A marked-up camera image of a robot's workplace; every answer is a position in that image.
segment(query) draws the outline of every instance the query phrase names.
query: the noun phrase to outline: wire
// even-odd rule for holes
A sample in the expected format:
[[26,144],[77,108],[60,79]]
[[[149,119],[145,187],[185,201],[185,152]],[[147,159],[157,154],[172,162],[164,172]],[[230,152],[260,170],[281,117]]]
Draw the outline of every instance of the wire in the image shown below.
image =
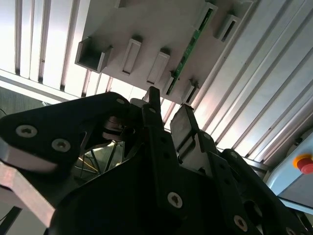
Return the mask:
[[85,155],[83,155],[83,165],[82,165],[82,170],[80,172],[80,178],[82,178],[82,175],[83,175],[84,163],[85,163]]
[[92,171],[92,170],[88,170],[88,169],[83,169],[83,171],[86,171],[86,172],[89,172],[89,173],[93,173],[93,174],[97,174],[97,172],[95,172],[95,171]]
[[97,170],[98,170],[99,174],[101,174],[102,172],[101,172],[99,163],[98,163],[98,161],[97,161],[97,159],[96,159],[96,156],[95,156],[93,150],[91,150],[90,153],[91,153],[91,155],[92,155],[92,158],[93,158],[93,160],[94,160],[94,163],[96,164],[96,167],[97,167]]
[[5,112],[3,109],[0,108],[0,110],[1,110],[5,115],[7,115],[6,112]]
[[78,158],[79,160],[81,160],[83,162],[83,164],[86,164],[87,166],[89,166],[91,169],[95,170],[96,172],[98,172],[98,170],[94,167],[92,167],[91,165],[89,165],[88,163],[85,162],[85,160],[83,160],[81,157]]

